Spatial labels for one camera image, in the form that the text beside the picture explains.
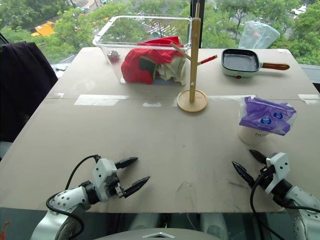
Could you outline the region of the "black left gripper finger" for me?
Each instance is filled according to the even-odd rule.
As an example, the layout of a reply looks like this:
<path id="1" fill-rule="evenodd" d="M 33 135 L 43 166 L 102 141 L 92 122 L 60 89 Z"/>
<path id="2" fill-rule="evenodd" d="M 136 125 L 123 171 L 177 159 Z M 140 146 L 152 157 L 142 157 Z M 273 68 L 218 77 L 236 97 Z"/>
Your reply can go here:
<path id="1" fill-rule="evenodd" d="M 128 157 L 128 158 L 125 158 L 125 159 L 122 159 L 120 161 L 117 161 L 115 163 L 115 167 L 117 170 L 119 169 L 124 169 L 128 166 L 130 166 L 131 164 L 135 163 L 139 158 L 138 157 Z"/>
<path id="2" fill-rule="evenodd" d="M 149 179 L 150 179 L 150 176 L 147 176 L 134 182 L 129 188 L 124 190 L 123 197 L 128 198 L 132 194 L 136 193 L 147 183 Z"/>

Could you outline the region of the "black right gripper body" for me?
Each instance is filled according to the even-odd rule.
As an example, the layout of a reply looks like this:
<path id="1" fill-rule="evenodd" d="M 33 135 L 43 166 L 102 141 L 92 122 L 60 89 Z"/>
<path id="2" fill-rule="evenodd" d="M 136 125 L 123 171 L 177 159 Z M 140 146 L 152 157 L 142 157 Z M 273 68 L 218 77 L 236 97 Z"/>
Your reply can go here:
<path id="1" fill-rule="evenodd" d="M 260 170 L 260 175 L 255 180 L 252 190 L 260 186 L 265 190 L 273 180 L 273 174 L 276 172 L 274 165 L 265 166 Z"/>

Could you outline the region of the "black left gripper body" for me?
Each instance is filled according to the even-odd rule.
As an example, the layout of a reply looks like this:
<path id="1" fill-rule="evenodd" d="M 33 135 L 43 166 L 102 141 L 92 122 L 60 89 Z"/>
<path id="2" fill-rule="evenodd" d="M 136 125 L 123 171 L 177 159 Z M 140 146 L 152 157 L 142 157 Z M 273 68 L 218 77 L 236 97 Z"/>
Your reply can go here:
<path id="1" fill-rule="evenodd" d="M 117 195 L 119 198 L 124 197 L 125 190 L 120 185 L 120 179 L 117 173 L 113 173 L 109 176 L 105 182 L 105 193 L 108 198 Z"/>

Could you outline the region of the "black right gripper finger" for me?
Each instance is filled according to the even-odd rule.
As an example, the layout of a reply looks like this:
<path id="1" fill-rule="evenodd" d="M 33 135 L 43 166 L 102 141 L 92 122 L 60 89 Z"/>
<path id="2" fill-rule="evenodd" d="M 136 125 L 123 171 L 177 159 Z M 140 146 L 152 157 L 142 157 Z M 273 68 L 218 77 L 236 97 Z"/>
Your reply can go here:
<path id="1" fill-rule="evenodd" d="M 254 178 L 247 172 L 247 170 L 239 163 L 232 161 L 232 165 L 240 177 L 247 182 L 250 188 L 255 185 Z"/>
<path id="2" fill-rule="evenodd" d="M 255 149 L 249 149 L 249 152 L 259 163 L 267 164 L 267 157 L 264 154 Z"/>

